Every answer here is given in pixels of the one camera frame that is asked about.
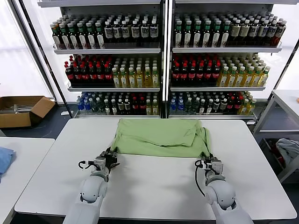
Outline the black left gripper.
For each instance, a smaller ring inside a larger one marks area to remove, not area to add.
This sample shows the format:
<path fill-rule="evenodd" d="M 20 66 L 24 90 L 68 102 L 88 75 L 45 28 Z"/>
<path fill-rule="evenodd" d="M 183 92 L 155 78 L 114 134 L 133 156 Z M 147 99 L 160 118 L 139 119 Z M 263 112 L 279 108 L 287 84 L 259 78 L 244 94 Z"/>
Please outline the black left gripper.
<path fill-rule="evenodd" d="M 118 149 L 113 150 L 112 155 L 110 153 L 111 147 L 108 147 L 106 150 L 102 151 L 100 157 L 105 158 L 105 166 L 108 169 L 108 173 L 110 174 L 112 168 L 118 166 L 120 163 L 118 162 Z"/>

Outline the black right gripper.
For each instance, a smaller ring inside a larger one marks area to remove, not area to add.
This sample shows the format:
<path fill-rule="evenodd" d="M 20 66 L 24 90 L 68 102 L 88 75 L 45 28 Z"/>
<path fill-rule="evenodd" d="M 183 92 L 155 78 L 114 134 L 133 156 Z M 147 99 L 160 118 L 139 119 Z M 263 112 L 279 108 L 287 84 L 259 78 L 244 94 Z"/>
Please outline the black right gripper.
<path fill-rule="evenodd" d="M 202 164 L 222 163 L 222 161 L 215 157 L 212 153 L 209 153 L 209 157 L 206 157 L 206 154 L 201 152 L 200 159 Z"/>

